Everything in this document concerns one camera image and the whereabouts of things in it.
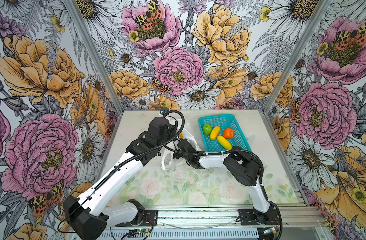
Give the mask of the white plastic bag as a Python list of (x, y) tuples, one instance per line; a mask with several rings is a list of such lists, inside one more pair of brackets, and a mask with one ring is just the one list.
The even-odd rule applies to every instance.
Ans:
[(183, 161), (194, 169), (203, 169), (199, 164), (200, 157), (192, 155), (199, 153), (202, 151), (194, 136), (194, 129), (189, 122), (186, 122), (177, 140), (164, 147), (161, 160), (162, 170), (171, 170)]

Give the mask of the yellow orange toy mango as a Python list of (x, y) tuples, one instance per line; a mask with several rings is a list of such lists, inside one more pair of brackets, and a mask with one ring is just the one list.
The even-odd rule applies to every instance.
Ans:
[(216, 126), (212, 129), (212, 131), (210, 133), (210, 140), (211, 141), (214, 141), (218, 137), (218, 135), (220, 133), (220, 130), (221, 130), (221, 128), (219, 126)]

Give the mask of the green toy apple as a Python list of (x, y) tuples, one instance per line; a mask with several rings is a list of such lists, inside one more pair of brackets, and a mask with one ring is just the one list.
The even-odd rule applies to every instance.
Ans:
[(204, 134), (205, 136), (209, 136), (209, 135), (211, 134), (211, 132), (212, 132), (212, 127), (211, 127), (211, 125), (210, 125), (210, 124), (205, 124), (205, 125), (203, 125), (203, 127), (202, 127), (202, 131), (203, 131), (203, 134)]

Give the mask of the teal plastic basket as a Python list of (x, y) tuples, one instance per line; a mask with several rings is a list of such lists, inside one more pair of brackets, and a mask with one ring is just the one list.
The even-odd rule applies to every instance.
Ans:
[(243, 131), (231, 114), (201, 117), (198, 124), (207, 152), (221, 152), (238, 146), (251, 151)]

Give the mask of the orange toy fruit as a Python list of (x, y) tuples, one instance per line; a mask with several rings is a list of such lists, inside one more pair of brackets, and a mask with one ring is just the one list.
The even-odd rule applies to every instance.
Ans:
[(235, 133), (234, 133), (233, 129), (227, 128), (227, 129), (223, 130), (222, 136), (225, 139), (232, 139), (234, 137), (234, 135), (235, 135)]

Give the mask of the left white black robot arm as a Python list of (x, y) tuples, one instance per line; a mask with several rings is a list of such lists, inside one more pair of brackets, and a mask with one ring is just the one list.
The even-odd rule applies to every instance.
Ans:
[(161, 117), (155, 117), (148, 130), (129, 144), (101, 179), (78, 197), (65, 199), (65, 221), (82, 240), (96, 240), (108, 227), (142, 222), (145, 210), (136, 200), (128, 200), (112, 209), (106, 205), (134, 174), (159, 155), (164, 146), (177, 140), (184, 126), (185, 118), (180, 111), (169, 110)]

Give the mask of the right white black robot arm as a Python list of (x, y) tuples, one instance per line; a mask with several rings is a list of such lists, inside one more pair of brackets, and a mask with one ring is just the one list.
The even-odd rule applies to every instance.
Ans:
[(257, 155), (238, 146), (217, 153), (197, 151), (187, 140), (180, 140), (174, 149), (166, 149), (174, 153), (174, 159), (183, 158), (194, 169), (227, 169), (241, 185), (248, 188), (253, 201), (249, 218), (260, 225), (268, 223), (273, 206), (263, 186), (264, 167)]

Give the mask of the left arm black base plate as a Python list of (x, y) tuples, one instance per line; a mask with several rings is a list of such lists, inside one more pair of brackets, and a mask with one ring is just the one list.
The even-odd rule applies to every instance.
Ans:
[(132, 221), (117, 224), (116, 227), (155, 227), (158, 222), (158, 213), (158, 210), (140, 211)]

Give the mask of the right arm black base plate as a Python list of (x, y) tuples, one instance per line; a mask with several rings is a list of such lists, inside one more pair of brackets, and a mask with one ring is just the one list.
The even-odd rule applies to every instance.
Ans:
[(242, 226), (276, 226), (281, 223), (279, 213), (275, 208), (269, 208), (266, 213), (252, 209), (239, 209), (237, 220)]

